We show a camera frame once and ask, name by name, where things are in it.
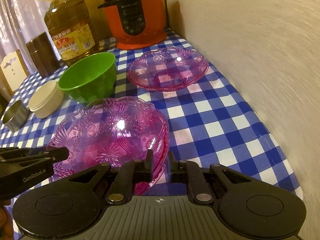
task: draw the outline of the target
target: pink glass bowl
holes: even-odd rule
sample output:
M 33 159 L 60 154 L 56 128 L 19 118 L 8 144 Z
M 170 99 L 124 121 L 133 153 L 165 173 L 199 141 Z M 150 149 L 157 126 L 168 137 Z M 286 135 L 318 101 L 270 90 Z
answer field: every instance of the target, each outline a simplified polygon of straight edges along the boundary
M 139 98 L 105 98 L 93 101 L 66 117 L 48 147 L 67 147 L 69 158 L 54 164 L 51 181 L 83 171 L 99 163 L 113 167 L 154 152 L 153 181 L 136 185 L 142 194 L 164 171 L 169 148 L 169 130 L 164 115 L 152 103 Z
M 198 81 L 209 68 L 194 50 L 177 47 L 149 51 L 129 65 L 128 79 L 153 91 L 176 91 Z

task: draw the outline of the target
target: tablecloth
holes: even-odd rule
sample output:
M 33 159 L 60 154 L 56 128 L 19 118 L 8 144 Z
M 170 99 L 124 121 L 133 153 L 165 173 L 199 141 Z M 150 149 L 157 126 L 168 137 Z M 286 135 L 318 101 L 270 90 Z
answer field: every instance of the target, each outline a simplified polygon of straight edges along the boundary
M 176 92 L 153 92 L 137 88 L 126 78 L 132 61 L 144 52 L 166 47 L 194 49 L 185 39 L 167 29 L 168 37 L 154 46 L 137 50 L 119 50 L 115 39 L 102 42 L 101 49 L 116 55 L 117 79 L 114 97 L 138 96 L 152 102 L 167 118 L 170 128 L 170 150 L 177 160 L 192 160 L 200 167 L 220 163 L 256 179 L 284 188 L 302 198 L 302 190 L 284 153 L 259 120 L 250 105 L 228 80 L 210 63 L 206 75 L 198 82 Z M 39 73 L 27 77 L 17 89 L 9 106 L 21 99 L 25 105 L 38 87 L 49 80 L 58 80 L 67 67 L 47 78 Z M 25 125 L 15 133 L 4 125 L 0 128 L 1 147 L 39 147 L 48 144 L 59 123 L 82 107 L 81 103 L 65 96 L 51 116 L 37 118 L 33 113 Z M 146 195 L 183 194 L 185 187 L 167 183 L 164 173 Z M 35 187 L 48 183 L 43 181 Z M 12 200 L 8 208 L 16 201 Z M 15 239 L 19 237 L 15 222 Z

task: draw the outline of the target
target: bottle label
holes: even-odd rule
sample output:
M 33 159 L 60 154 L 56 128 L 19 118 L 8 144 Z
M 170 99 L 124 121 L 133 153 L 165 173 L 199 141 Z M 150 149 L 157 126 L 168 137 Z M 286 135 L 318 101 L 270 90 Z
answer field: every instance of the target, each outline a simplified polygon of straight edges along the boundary
M 52 39 L 62 60 L 69 60 L 77 57 L 95 45 L 88 24 L 73 26 L 72 28 L 52 36 Z

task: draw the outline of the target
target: cooking oil bottle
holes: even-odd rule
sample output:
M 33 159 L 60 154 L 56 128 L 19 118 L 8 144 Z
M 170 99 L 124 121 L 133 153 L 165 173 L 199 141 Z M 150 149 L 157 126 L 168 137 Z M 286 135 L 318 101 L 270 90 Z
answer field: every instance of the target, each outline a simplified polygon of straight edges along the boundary
M 89 11 L 84 0 L 48 0 L 44 15 L 53 43 L 62 60 L 71 66 L 78 60 L 97 52 Z

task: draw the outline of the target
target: white wall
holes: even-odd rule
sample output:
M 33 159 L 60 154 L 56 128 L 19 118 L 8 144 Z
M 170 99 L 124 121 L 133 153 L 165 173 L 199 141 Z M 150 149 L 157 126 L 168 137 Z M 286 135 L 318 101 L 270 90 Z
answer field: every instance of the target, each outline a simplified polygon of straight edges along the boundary
M 320 0 L 168 0 L 170 26 L 240 91 L 304 191 L 320 239 Z

